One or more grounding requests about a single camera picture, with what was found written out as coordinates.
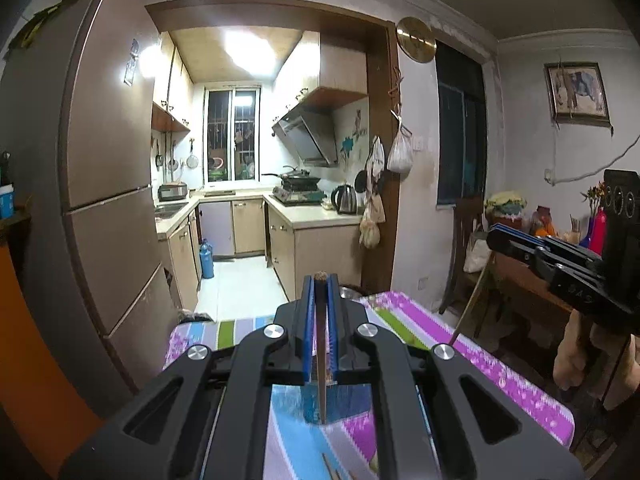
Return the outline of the person right hand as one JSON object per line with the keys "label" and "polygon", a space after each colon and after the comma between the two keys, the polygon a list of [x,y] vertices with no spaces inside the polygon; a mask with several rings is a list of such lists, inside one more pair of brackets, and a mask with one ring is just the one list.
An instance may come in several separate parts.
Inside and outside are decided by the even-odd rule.
{"label": "person right hand", "polygon": [[589,393],[612,411],[639,388],[639,361],[634,335],[616,335],[573,310],[553,364],[561,390],[588,384]]}

